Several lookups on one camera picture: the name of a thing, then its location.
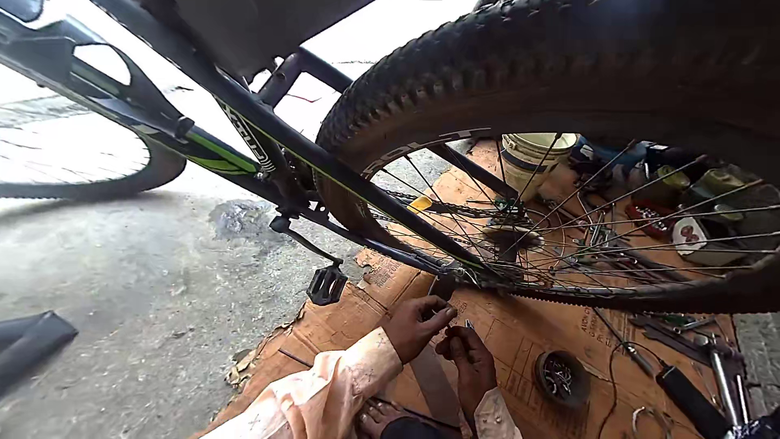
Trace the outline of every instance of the mechanic's hand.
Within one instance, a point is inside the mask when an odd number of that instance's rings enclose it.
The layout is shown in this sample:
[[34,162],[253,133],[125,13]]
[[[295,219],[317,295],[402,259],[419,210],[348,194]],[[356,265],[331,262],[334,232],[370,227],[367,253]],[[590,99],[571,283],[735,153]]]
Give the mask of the mechanic's hand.
[[[425,321],[423,314],[433,311],[436,314]],[[428,341],[444,329],[458,312],[447,306],[447,302],[438,296],[426,296],[403,302],[394,312],[390,321],[382,325],[392,347],[398,353],[403,364],[415,359],[423,351]]]
[[458,367],[460,406],[471,429],[476,432],[474,412],[485,392],[498,387],[493,355],[473,329],[451,327],[445,335],[445,339],[436,346],[436,353],[454,361]]

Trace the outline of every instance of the bucket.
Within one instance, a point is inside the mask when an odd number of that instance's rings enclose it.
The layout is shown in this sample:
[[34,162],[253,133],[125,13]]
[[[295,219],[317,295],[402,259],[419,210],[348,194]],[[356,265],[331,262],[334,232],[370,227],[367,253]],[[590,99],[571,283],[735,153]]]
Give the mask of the bucket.
[[[526,188],[520,196],[522,201],[533,198],[539,186],[547,180],[558,163],[569,157],[572,147],[577,143],[577,134],[564,133],[555,142],[555,146],[550,149],[554,139],[555,133],[504,134],[502,136],[504,148],[501,158],[504,162],[506,183],[518,192]],[[542,161],[545,154],[547,154],[547,158]],[[537,165],[539,165],[539,170],[534,175]]]

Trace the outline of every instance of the sleeve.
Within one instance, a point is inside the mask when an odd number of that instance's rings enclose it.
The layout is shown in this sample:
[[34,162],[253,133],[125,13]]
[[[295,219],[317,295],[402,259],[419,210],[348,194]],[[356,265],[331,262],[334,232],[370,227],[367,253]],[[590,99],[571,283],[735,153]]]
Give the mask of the sleeve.
[[523,439],[498,387],[485,392],[474,411],[474,423],[480,439]]
[[204,439],[344,437],[366,399],[401,370],[379,327],[345,351],[318,354],[311,369],[269,384],[246,411]]

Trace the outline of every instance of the stain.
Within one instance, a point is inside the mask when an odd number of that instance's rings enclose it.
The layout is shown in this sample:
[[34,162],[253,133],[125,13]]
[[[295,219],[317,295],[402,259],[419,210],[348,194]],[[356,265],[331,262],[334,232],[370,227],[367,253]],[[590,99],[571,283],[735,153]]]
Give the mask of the stain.
[[209,220],[214,224],[214,237],[230,245],[255,244],[262,255],[292,242],[268,227],[277,215],[274,205],[263,200],[230,200],[214,207]]

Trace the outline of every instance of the toe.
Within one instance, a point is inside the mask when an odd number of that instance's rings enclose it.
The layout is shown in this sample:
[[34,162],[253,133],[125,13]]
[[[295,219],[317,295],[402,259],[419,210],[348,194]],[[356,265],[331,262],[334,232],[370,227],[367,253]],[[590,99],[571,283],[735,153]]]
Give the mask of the toe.
[[383,415],[376,408],[369,407],[368,410],[366,410],[366,413],[368,413],[368,416],[370,416],[374,420],[374,422],[376,422],[376,423],[381,423],[382,422]]
[[388,416],[391,415],[395,410],[393,410],[392,405],[385,404],[384,402],[377,402],[377,410],[381,412],[381,414]]
[[371,432],[376,430],[377,422],[374,421],[374,418],[369,416],[367,413],[361,413],[357,419],[357,422],[360,425],[360,429],[362,431]]

